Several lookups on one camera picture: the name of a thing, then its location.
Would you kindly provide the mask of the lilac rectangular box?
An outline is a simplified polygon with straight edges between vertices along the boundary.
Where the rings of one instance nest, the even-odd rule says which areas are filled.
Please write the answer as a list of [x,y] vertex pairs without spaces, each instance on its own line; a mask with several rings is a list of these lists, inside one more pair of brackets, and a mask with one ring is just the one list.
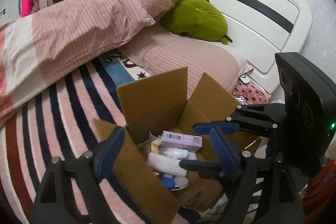
[[186,149],[189,152],[198,152],[203,147],[203,139],[201,136],[163,131],[160,146],[165,148]]

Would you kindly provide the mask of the white blue contact lens case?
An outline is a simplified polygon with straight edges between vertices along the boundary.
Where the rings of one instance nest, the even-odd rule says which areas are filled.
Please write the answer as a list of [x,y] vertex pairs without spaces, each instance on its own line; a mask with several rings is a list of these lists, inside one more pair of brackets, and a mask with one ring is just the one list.
[[186,177],[175,176],[172,178],[163,177],[161,178],[161,183],[169,191],[182,190],[189,185],[189,180]]

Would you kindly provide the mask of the small clear white bottle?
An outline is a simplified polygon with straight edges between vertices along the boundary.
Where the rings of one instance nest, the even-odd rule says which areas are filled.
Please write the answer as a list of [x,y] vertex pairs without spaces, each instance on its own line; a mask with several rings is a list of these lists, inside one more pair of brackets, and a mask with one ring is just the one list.
[[174,159],[187,159],[189,156],[189,152],[186,149],[180,149],[180,148],[161,147],[159,149],[159,154]]

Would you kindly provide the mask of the gold rectangular bar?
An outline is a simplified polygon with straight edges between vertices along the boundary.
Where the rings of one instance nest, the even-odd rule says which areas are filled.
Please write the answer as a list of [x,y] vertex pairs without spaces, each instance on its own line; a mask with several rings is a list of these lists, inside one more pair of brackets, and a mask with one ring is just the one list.
[[160,148],[161,140],[156,139],[154,141],[150,142],[150,152],[159,154],[159,148]]

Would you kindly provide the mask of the pink polka dot sheet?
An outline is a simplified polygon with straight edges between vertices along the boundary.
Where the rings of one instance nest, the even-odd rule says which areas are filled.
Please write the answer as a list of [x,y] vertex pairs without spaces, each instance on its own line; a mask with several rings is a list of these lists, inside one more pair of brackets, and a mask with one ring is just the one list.
[[269,96],[265,91],[252,83],[245,84],[240,80],[236,83],[232,95],[238,97],[242,104],[266,104],[269,102]]

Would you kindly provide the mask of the brown cardboard box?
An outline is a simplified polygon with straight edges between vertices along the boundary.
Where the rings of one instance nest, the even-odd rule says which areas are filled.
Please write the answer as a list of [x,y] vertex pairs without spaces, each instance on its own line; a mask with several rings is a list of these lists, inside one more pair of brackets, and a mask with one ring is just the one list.
[[187,74],[180,68],[117,89],[125,137],[112,168],[113,185],[103,182],[101,188],[121,223],[189,223],[193,213],[210,210],[223,194],[219,182],[187,170],[188,186],[168,190],[149,165],[165,145],[193,149],[199,160],[217,160],[210,138],[193,132],[193,125],[225,119],[238,101],[208,74],[188,94]]

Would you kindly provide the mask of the striped plush blanket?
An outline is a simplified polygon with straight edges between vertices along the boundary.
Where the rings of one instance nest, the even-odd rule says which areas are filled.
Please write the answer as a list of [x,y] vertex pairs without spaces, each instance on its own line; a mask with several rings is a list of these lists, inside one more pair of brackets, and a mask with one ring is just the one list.
[[119,54],[80,66],[29,100],[1,128],[1,206],[10,223],[29,223],[37,188],[51,159],[73,159],[100,142],[93,120],[125,123],[120,85],[148,76]]

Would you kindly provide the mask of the white bed headboard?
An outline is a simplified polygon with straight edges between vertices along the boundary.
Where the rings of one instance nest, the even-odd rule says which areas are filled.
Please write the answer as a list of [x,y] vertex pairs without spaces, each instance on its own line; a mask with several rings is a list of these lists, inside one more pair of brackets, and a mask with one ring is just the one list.
[[305,0],[210,0],[228,23],[230,47],[252,66],[249,77],[267,93],[279,85],[275,54],[300,52],[312,24]]

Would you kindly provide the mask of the pink striped lower pillow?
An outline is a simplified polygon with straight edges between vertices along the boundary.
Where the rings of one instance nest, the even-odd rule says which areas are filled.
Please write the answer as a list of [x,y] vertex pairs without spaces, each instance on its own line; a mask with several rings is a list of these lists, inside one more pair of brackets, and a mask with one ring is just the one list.
[[159,24],[144,28],[119,50],[152,76],[187,67],[188,97],[204,73],[232,92],[239,77],[252,69],[227,46],[179,36]]

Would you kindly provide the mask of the green plush toy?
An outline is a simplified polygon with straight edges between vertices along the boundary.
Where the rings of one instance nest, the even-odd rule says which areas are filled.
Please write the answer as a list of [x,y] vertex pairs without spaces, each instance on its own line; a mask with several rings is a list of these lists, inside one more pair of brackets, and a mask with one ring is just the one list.
[[224,45],[232,42],[225,17],[206,0],[179,0],[160,24],[174,34]]

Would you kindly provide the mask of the striped patchwork duvet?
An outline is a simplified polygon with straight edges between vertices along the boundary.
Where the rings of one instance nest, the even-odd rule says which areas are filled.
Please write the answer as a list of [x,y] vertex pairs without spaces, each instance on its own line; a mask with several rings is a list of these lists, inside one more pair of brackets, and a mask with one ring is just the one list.
[[1,123],[154,19],[140,0],[65,0],[1,26]]

